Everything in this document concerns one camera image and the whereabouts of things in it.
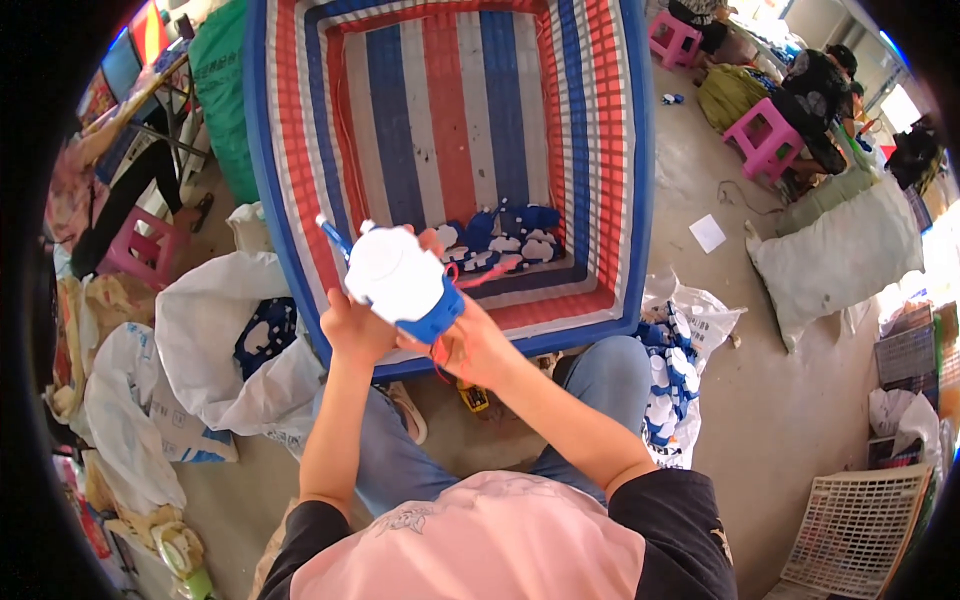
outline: red white blue striped basket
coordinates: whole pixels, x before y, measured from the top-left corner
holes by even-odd
[[[314,222],[417,231],[506,198],[560,210],[566,258],[471,289],[526,354],[631,333],[653,198],[636,0],[251,0],[260,199],[314,345],[346,265]],[[395,351],[375,379],[432,369]]]

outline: blue jeans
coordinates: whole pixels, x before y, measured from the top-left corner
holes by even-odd
[[[594,344],[573,362],[564,389],[639,435],[650,395],[650,358],[638,340],[617,336]],[[566,483],[607,506],[603,490],[548,445],[531,473]],[[374,518],[407,500],[436,500],[460,481],[410,439],[401,413],[371,388],[360,432],[357,495]]]

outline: blue rim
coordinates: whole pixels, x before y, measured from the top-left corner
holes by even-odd
[[[590,344],[612,335],[630,335],[639,321],[640,297],[646,277],[650,228],[653,220],[654,124],[651,107],[654,105],[654,94],[650,51],[640,6],[631,0],[621,0],[619,4],[627,43],[627,62],[630,66],[636,133],[634,239],[630,247],[631,268],[624,293],[623,316],[616,321],[584,325],[565,331],[514,340],[517,349],[526,355],[543,354],[557,349]],[[247,137],[253,162],[253,174],[256,178],[267,227],[275,240],[276,254],[287,283],[290,285],[290,291],[303,316],[314,348],[320,354],[324,365],[329,366],[333,350],[320,330],[320,312],[313,301],[310,286],[297,256],[293,232],[290,230],[286,211],[283,208],[279,178],[276,175],[276,157],[271,139],[266,97],[265,5],[266,0],[250,0],[245,37],[248,51],[244,53],[244,113],[247,118]],[[426,358],[396,365],[381,365],[373,371],[373,381],[392,381],[430,372],[433,369],[433,363]]]

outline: pink plastic stool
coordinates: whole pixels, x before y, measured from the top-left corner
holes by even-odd
[[[758,116],[765,123],[753,129],[750,124]],[[766,173],[773,183],[804,148],[804,139],[790,127],[769,98],[756,103],[723,134],[724,141],[731,137],[747,158],[743,163],[743,177],[748,180],[756,177],[757,173]],[[783,144],[789,145],[790,149],[783,158],[778,158],[777,151]]]
[[[660,37],[654,37],[660,25],[666,27],[666,33]],[[657,13],[654,22],[647,30],[647,35],[650,37],[650,49],[660,55],[660,64],[667,70],[672,69],[674,64],[690,66],[693,58],[697,56],[700,40],[704,38],[703,34],[675,18],[669,11]],[[685,51],[684,42],[687,39],[693,41],[690,43],[690,49]]]
[[[154,234],[147,237],[139,233],[136,230],[138,221],[153,228]],[[187,241],[186,234],[174,226],[134,206],[110,243],[107,255],[100,261],[97,273],[126,273],[151,287],[163,289],[172,282],[174,254]],[[156,267],[148,265],[148,261],[153,261]]]

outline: concrete floor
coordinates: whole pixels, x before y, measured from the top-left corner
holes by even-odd
[[[710,357],[701,386],[703,429],[693,466],[713,479],[734,556],[740,597],[762,597],[780,569],[800,524],[811,478],[865,466],[867,394],[875,387],[871,312],[854,338],[840,337],[836,316],[812,325],[787,355],[762,283],[744,251],[743,222],[763,237],[776,216],[762,217],[735,195],[721,204],[717,186],[734,181],[758,211],[779,205],[768,189],[744,180],[736,151],[704,119],[686,74],[655,69],[656,93],[681,93],[680,106],[657,106],[656,209],[648,270],[671,264],[685,285],[709,290],[727,306],[746,306],[729,344]],[[196,243],[196,264],[229,252],[223,224],[232,210],[215,166],[199,187],[218,202]],[[727,241],[705,255],[687,227],[712,214]],[[457,475],[505,468],[535,457],[544,442],[517,420],[482,422],[434,376],[407,384],[429,426],[425,450]],[[206,545],[205,559],[225,600],[247,597],[253,567],[290,498],[298,463],[266,438],[236,438],[240,462],[176,465],[186,491],[186,521]],[[169,582],[139,561],[151,598],[168,597]]]

